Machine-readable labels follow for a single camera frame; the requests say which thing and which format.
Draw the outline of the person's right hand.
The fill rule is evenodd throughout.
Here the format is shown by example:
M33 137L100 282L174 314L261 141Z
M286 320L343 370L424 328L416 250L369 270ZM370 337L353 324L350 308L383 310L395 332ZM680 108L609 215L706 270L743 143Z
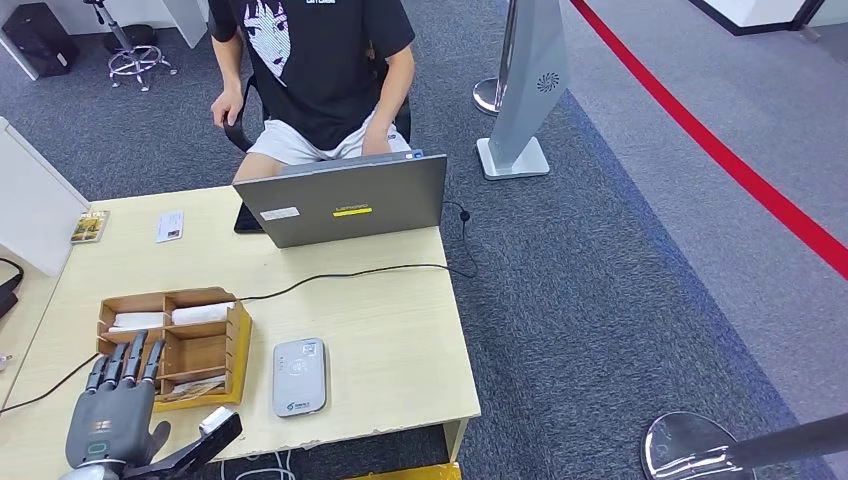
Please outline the person's right hand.
M243 105L241 88L238 85L225 86L210 107L213 123L219 128L234 126Z

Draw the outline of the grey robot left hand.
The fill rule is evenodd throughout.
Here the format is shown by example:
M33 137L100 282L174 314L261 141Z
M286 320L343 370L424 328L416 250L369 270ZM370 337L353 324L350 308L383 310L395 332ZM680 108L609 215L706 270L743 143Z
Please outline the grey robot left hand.
M74 407L65 444L70 467L104 463L118 470L151 463L171 431L162 421L150 430L156 377L165 341L143 356L147 333L121 343L95 361Z

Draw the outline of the person's left hand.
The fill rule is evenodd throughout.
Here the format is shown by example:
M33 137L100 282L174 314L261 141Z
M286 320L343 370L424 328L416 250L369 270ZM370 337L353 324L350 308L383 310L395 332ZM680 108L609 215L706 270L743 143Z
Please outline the person's left hand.
M369 156L390 153L388 134L391 126L391 122L374 117L364 131L361 154Z

